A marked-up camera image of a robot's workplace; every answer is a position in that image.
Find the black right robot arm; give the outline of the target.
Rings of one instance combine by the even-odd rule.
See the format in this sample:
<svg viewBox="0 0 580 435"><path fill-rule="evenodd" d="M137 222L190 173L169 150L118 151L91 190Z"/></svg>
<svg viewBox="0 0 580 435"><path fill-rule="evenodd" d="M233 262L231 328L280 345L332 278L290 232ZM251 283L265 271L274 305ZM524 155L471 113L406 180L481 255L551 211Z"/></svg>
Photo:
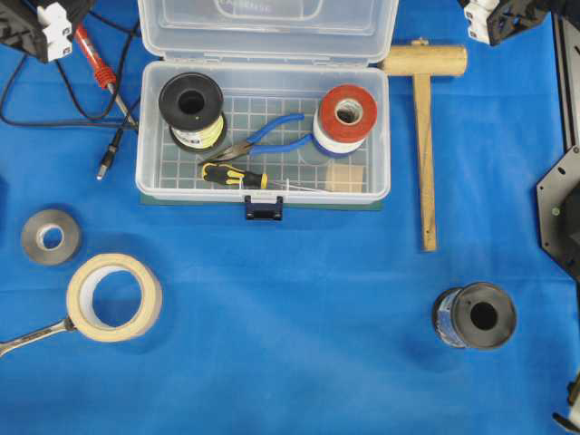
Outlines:
<svg viewBox="0 0 580 435"><path fill-rule="evenodd" d="M465 0L459 5L469 37L490 46L542 24L549 12L545 1Z"/></svg>

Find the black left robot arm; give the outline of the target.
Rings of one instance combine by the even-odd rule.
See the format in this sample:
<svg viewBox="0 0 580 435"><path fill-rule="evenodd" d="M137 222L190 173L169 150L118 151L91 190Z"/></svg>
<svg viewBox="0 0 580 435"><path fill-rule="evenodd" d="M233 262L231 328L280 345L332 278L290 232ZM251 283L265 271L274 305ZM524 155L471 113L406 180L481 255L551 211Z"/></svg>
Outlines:
<svg viewBox="0 0 580 435"><path fill-rule="evenodd" d="M49 63L69 55L92 0L1 0L1 44Z"/></svg>

